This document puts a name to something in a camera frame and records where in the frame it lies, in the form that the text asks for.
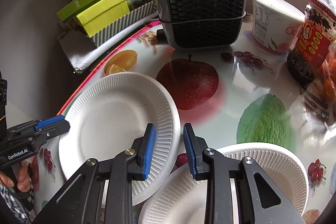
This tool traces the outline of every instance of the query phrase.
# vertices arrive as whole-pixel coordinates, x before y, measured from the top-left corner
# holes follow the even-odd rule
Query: red table edge
[[[146,32],[147,30],[149,30],[150,28],[158,25],[160,22],[159,21],[154,21],[151,22],[149,25],[143,27],[141,30],[137,31],[135,34],[133,34],[132,36],[130,36],[129,38],[127,38],[124,42],[122,42],[120,45],[118,45],[115,49],[113,49],[93,70],[92,72],[86,77],[86,79],[80,84],[80,86],[74,91],[74,93],[70,96],[70,98],[66,101],[66,103],[62,106],[62,108],[60,109],[60,111],[57,113],[57,115],[61,115],[62,112],[67,108],[67,106],[69,105],[69,103],[73,100],[73,98],[77,95],[77,93],[85,86],[85,84],[87,82],[89,82],[89,80],[93,77],[93,75],[95,75],[95,73],[97,72],[97,70],[99,70],[102,65],[113,55],[115,54],[118,50],[122,49],[123,47],[125,47],[127,44],[129,44],[133,39],[137,38],[138,36],[140,36],[141,34],[143,34],[144,32]]]

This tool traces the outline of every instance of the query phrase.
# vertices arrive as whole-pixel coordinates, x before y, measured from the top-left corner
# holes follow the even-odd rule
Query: striped box
[[[135,22],[141,20],[142,18],[154,13],[157,11],[155,1],[151,1],[127,15],[119,18],[115,22],[111,23],[110,25],[106,26],[103,30],[99,31],[95,35],[91,37],[93,42],[97,45],[97,47],[103,45],[107,40],[112,38],[117,33],[121,32],[122,30],[126,29],[127,27],[131,26]]]

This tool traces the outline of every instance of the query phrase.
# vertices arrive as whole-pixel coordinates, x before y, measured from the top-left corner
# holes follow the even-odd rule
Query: white paper plate
[[[287,149],[268,143],[235,144],[218,149],[223,155],[241,160],[254,158],[285,193],[302,215],[308,200],[308,177],[300,160]],[[203,224],[206,204],[206,181],[195,181],[188,164],[174,171],[165,184],[148,199],[139,224]],[[234,223],[238,223],[235,187],[232,186]]]
[[[167,90],[149,76],[121,72],[100,79],[77,98],[66,120],[71,128],[60,138],[59,159],[67,179],[88,158],[113,158],[143,136],[147,123],[155,125],[151,172],[146,181],[133,182],[133,205],[161,187],[176,161],[179,114]]]

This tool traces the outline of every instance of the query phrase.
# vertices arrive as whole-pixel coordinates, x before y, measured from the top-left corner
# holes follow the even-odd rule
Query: screw
[[[88,166],[92,166],[92,165],[95,165],[96,162],[97,162],[96,159],[91,158],[91,159],[86,160],[85,164],[88,165]]]
[[[246,164],[252,164],[254,162],[251,157],[244,157],[243,160]]]
[[[215,150],[213,150],[212,148],[207,148],[204,150],[204,153],[206,153],[207,155],[213,155],[215,153]]]
[[[135,153],[135,150],[132,149],[132,148],[127,148],[125,150],[125,154],[128,155],[128,156],[134,155],[134,153]]]

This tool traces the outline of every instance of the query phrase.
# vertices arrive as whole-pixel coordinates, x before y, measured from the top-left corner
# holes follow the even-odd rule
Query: white plastic cup
[[[269,52],[285,53],[304,22],[305,15],[284,0],[253,0],[252,34]]]

